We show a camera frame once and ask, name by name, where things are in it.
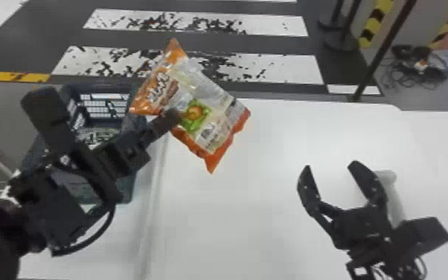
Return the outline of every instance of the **black basket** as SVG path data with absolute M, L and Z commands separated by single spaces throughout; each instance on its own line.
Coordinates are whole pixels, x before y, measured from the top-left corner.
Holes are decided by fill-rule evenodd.
M 60 97 L 67 104 L 71 115 L 69 122 L 77 136 L 85 131 L 90 136 L 84 139 L 89 146 L 106 141 L 111 132 L 121 133 L 129 130 L 142 130 L 146 127 L 146 118 L 128 113 L 130 102 L 135 97 L 138 86 L 118 84 L 80 83 L 64 86 Z M 46 154 L 43 138 L 38 135 L 26 157 L 22 160 L 21 170 L 27 170 L 38 164 Z M 98 203 L 99 198 L 87 181 L 74 174 L 55 169 L 52 177 L 60 185 L 65 185 L 71 194 L 82 204 Z M 132 200 L 135 174 L 116 181 L 118 190 L 123 194 L 122 203 Z

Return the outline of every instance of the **stanchion post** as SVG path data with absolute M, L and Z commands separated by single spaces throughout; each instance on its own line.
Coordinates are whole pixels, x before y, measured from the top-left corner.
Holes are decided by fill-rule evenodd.
M 331 15 L 328 15 L 328 14 L 320 15 L 320 17 L 318 19 L 318 23 L 321 26 L 321 28 L 326 29 L 326 30 L 342 29 L 342 27 L 344 26 L 343 18 L 341 17 L 343 5 L 344 5 L 344 0 L 337 0 L 337 3 L 335 4 L 335 7 L 334 7 Z
M 358 49 L 359 43 L 351 34 L 351 25 L 354 22 L 361 2 L 362 0 L 353 0 L 342 32 L 332 32 L 324 35 L 324 43 L 328 48 L 334 51 L 355 51 Z
M 363 77 L 361 83 L 354 92 L 354 95 L 351 95 L 349 97 L 349 101 L 357 102 L 361 99 L 361 95 L 365 91 L 366 86 L 368 85 L 368 83 L 370 83 L 371 79 L 373 78 L 374 73 L 377 70 L 377 67 L 379 67 L 385 54 L 387 54 L 387 52 L 389 51 L 392 42 L 396 38 L 397 33 L 401 30 L 406 19 L 408 19 L 408 16 L 415 7 L 415 4 L 417 4 L 417 0 L 406 1 L 405 5 L 403 6 L 403 9 L 401 9 L 400 14 L 394 21 L 391 30 L 387 34 L 387 37 L 384 39 L 384 42 L 380 46 L 379 51 L 377 52 L 377 54 L 375 54 L 374 60 L 371 62 L 370 66 L 366 70 L 365 76 Z

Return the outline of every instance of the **orange snack bag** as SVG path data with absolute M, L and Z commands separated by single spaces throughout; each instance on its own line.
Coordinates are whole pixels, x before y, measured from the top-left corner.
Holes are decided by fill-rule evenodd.
M 182 116 L 172 134 L 205 160 L 210 173 L 231 145 L 234 134 L 243 129 L 250 116 L 241 102 L 191 62 L 176 39 L 170 41 L 129 111 L 158 115 L 168 108 L 177 108 Z

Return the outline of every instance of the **gray floor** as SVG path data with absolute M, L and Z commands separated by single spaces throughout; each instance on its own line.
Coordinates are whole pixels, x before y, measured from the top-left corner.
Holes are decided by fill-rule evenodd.
M 368 63 L 373 59 L 376 50 L 364 50 L 363 56 Z M 379 67 L 375 73 L 377 81 L 384 74 L 384 68 Z M 387 89 L 382 84 L 380 88 L 386 97 L 386 103 L 393 104 L 402 110 L 433 110 L 448 111 L 448 80 L 442 83 L 436 90 L 424 89 L 420 86 L 413 88 L 398 87 L 396 89 Z M 364 97 L 363 102 L 383 102 L 380 99 Z
M 33 143 L 36 131 L 21 108 L 29 83 L 0 83 L 0 160 L 16 169 Z

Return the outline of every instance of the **black cable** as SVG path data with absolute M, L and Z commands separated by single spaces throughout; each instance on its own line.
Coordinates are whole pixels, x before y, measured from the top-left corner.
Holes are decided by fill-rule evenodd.
M 60 257 L 60 256 L 64 256 L 64 255 L 69 255 L 72 254 L 76 251 L 80 251 L 81 249 L 87 247 L 88 245 L 94 243 L 101 235 L 104 234 L 104 232 L 108 229 L 109 225 L 111 225 L 111 222 L 113 221 L 113 217 L 115 216 L 115 212 L 116 212 L 116 206 L 113 206 L 111 208 L 111 210 L 109 210 L 108 212 L 108 217 L 106 218 L 106 220 L 104 221 L 104 224 L 93 234 L 91 235 L 89 238 L 85 239 L 84 241 L 72 245 L 70 247 L 66 247 L 63 249 L 58 249 L 55 251 L 51 251 L 51 254 L 53 257 Z
M 377 266 L 373 266 L 371 267 L 371 271 L 373 271 L 375 274 L 377 274 L 378 276 L 380 276 L 380 278 L 382 280 L 387 280 L 388 276 L 382 272 L 382 270 L 380 269 L 380 267 Z
M 422 258 L 419 257 L 418 261 L 420 262 L 420 265 L 422 266 L 422 275 L 420 276 L 420 280 L 424 280 L 425 278 L 427 278 L 427 274 L 429 273 L 429 271 L 427 270 L 426 262 L 423 261 Z

